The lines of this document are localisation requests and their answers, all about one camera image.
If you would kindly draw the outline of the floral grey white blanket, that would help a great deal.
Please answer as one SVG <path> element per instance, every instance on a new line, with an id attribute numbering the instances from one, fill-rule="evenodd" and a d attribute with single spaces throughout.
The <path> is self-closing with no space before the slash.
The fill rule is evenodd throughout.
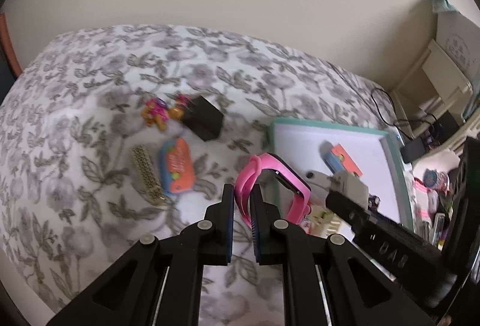
<path id="1" fill-rule="evenodd" d="M 59 312 L 144 233 L 167 238 L 198 221 L 276 117 L 382 130 L 376 83 L 306 52 L 229 31 L 120 25 L 58 35 L 1 106 L 1 248 Z M 145 103 L 202 96 L 224 114 L 204 142 L 181 121 L 147 126 Z M 130 149 L 156 158 L 184 138 L 193 189 L 146 200 Z"/>

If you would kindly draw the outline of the cardboard box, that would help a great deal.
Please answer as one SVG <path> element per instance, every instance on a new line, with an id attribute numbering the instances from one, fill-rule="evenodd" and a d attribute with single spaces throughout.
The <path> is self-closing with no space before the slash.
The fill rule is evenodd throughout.
<path id="1" fill-rule="evenodd" d="M 479 77 L 479 26 L 448 0 L 429 0 L 437 16 L 437 44 L 469 80 Z"/>

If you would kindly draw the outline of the teal white shallow box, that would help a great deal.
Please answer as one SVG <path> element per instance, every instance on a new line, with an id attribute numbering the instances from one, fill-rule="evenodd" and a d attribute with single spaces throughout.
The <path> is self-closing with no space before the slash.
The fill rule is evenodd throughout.
<path id="1" fill-rule="evenodd" d="M 271 150 L 310 186 L 311 218 L 325 212 L 329 179 L 347 172 L 380 199 L 377 210 L 414 229 L 407 167 L 400 139 L 390 131 L 343 126 L 324 121 L 276 118 L 268 131 Z"/>

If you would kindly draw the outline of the orange pink toy figure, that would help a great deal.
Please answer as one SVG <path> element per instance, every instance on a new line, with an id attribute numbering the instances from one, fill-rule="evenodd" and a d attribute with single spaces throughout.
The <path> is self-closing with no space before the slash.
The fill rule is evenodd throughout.
<path id="1" fill-rule="evenodd" d="M 189 96 L 179 94 L 169 105 L 160 97 L 154 97 L 145 102 L 141 116 L 147 126 L 156 126 L 159 131 L 166 131 L 168 121 L 182 121 L 191 103 Z"/>

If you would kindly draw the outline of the white rectangular box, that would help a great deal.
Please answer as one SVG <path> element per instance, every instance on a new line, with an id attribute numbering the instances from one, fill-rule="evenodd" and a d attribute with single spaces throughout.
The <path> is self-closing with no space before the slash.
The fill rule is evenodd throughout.
<path id="1" fill-rule="evenodd" d="M 343 194 L 363 209 L 368 208 L 368 186 L 360 178 L 347 171 L 340 171 L 330 177 L 330 189 Z"/>

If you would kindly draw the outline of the gold patterned lighter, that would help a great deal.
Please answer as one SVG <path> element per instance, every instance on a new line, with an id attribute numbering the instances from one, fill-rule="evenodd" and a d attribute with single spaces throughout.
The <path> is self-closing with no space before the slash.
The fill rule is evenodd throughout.
<path id="1" fill-rule="evenodd" d="M 140 144 L 132 147 L 130 151 L 133 163 L 143 183 L 146 200 L 154 206 L 162 205 L 165 202 L 165 195 L 146 147 Z"/>

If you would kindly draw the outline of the cluttered side items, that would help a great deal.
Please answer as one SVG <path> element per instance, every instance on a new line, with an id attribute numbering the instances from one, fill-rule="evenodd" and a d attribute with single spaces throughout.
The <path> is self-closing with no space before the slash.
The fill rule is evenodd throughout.
<path id="1" fill-rule="evenodd" d="M 443 150 L 418 160 L 412 167 L 415 230 L 425 241 L 442 249 L 453 214 L 453 176 L 460 158 Z"/>

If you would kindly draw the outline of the cream shelf unit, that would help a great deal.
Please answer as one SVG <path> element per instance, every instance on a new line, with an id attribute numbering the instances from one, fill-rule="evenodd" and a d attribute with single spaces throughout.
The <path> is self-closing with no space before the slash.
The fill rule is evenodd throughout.
<path id="1" fill-rule="evenodd" d="M 418 137 L 444 113 L 463 125 L 463 111 L 472 95 L 470 81 L 435 40 L 390 91 L 401 130 L 410 138 Z"/>

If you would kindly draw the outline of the white smart watch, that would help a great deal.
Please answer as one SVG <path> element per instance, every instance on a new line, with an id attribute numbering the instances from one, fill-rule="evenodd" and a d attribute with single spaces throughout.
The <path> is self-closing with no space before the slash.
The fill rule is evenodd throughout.
<path id="1" fill-rule="evenodd" d="M 306 172 L 305 177 L 305 182 L 311 189 L 310 202 L 324 208 L 331 187 L 330 176 L 311 170 Z"/>

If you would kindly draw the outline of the pink smart watch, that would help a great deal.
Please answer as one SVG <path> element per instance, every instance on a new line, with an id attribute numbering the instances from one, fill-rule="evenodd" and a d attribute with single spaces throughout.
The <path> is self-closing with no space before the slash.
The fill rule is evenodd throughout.
<path id="1" fill-rule="evenodd" d="M 243 221 L 251 227 L 250 194 L 260 180 L 264 181 L 268 202 L 284 213 L 286 221 L 301 224 L 311 211 L 312 190 L 281 157 L 270 152 L 251 156 L 234 183 L 235 201 Z"/>

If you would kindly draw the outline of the black power adapter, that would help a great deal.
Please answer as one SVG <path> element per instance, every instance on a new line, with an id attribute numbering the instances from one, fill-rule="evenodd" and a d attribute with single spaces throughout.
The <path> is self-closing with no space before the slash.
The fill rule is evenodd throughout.
<path id="1" fill-rule="evenodd" d="M 224 114 L 202 96 L 190 99 L 181 119 L 202 141 L 218 139 L 222 130 Z"/>

